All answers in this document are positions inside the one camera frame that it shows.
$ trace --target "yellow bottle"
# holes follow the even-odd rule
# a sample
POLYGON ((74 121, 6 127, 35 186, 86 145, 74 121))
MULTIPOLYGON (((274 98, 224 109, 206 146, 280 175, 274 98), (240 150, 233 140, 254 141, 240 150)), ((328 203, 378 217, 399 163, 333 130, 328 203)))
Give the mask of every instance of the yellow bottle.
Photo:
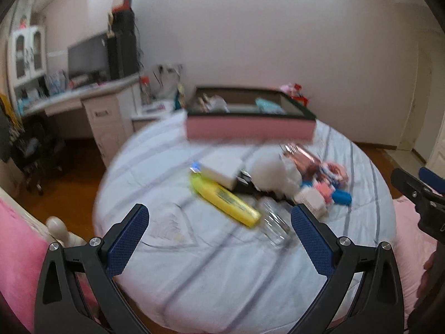
POLYGON ((244 203, 223 186, 205 179, 199 173, 193 173, 190 182, 202 197, 242 224, 253 227, 261 218, 261 214, 257 210, 244 203))

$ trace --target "black speaker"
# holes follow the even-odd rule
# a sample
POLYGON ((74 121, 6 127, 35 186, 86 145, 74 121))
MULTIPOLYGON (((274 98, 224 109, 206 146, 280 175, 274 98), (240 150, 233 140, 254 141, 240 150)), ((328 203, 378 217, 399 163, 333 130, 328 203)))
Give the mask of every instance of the black speaker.
POLYGON ((139 71, 136 35, 118 32, 107 40, 110 80, 122 79, 139 71))

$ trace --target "pink pillow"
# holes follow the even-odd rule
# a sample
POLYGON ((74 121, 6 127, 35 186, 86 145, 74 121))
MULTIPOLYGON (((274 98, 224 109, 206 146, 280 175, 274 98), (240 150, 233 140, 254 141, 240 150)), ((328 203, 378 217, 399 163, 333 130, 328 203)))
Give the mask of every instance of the pink pillow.
POLYGON ((32 333, 37 284, 47 249, 48 242, 0 199, 0 292, 32 333))
POLYGON ((397 224, 394 255, 402 282, 406 325, 417 301, 416 292, 424 273, 423 265, 436 250, 437 240, 417 227, 420 216, 409 199, 402 196, 393 201, 397 224))

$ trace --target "white plush toy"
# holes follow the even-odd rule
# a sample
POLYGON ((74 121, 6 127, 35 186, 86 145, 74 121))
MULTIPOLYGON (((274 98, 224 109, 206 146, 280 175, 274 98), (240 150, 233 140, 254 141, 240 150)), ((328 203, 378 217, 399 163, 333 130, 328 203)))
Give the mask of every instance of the white plush toy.
POLYGON ((301 186, 301 174, 295 163, 276 153, 265 153, 258 157, 249 170, 252 183, 258 190, 275 192, 292 199, 301 186))

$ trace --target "bedsheet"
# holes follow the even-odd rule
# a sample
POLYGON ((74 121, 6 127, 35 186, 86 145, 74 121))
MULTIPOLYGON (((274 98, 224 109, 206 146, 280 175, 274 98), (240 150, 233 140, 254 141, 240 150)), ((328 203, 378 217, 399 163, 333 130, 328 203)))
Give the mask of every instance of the bedsheet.
MULTIPOLYGON (((192 161, 220 150, 249 167, 278 143, 189 142, 185 112, 135 134, 112 162, 97 195, 93 224, 104 235, 136 203, 150 225, 116 279, 142 312, 182 333, 285 334, 304 314, 326 278, 318 275, 298 240, 274 247, 199 198, 189 185, 192 161)), ((323 218, 337 236, 356 244, 393 244, 395 212, 389 189, 369 158, 345 136, 317 121, 307 146, 322 160, 346 166, 351 207, 334 205, 323 218)), ((354 276, 335 318, 350 306, 354 276)))

